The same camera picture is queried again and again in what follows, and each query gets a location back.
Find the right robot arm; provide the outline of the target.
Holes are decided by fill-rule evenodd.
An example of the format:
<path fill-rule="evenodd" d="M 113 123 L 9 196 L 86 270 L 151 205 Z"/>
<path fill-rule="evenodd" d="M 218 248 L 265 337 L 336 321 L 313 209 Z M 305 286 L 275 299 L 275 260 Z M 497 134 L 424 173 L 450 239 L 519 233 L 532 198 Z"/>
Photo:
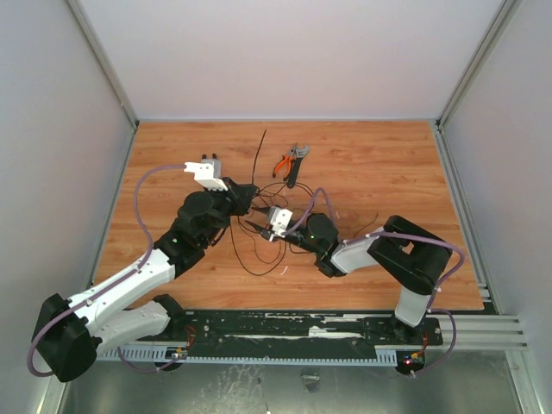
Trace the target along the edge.
<path fill-rule="evenodd" d="M 329 278 L 368 267 L 385 269 L 401 285 L 390 322 L 393 337 L 402 343 L 423 337 L 422 321 L 452 256 L 452 245 L 397 215 L 371 234 L 346 240 L 323 213 L 310 212 L 295 220 L 290 210 L 278 206 L 260 211 L 267 216 L 266 227 L 248 222 L 257 234 L 313 254 L 315 266 Z"/>

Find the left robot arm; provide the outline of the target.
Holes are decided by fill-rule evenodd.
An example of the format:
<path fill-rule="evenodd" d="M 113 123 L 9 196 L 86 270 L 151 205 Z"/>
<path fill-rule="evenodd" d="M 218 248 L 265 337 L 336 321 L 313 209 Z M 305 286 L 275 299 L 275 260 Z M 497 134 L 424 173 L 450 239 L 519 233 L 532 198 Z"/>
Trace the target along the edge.
<path fill-rule="evenodd" d="M 85 373 L 101 354 L 134 339 L 161 334 L 172 341 L 185 330 L 179 304 L 165 295 L 141 308 L 128 305 L 154 288 L 191 270 L 229 227 L 245 216 L 258 188 L 232 179 L 208 179 L 189 194 L 169 230 L 149 236 L 135 262 L 98 285 L 63 298 L 55 293 L 41 305 L 27 356 L 35 376 L 69 382 Z"/>

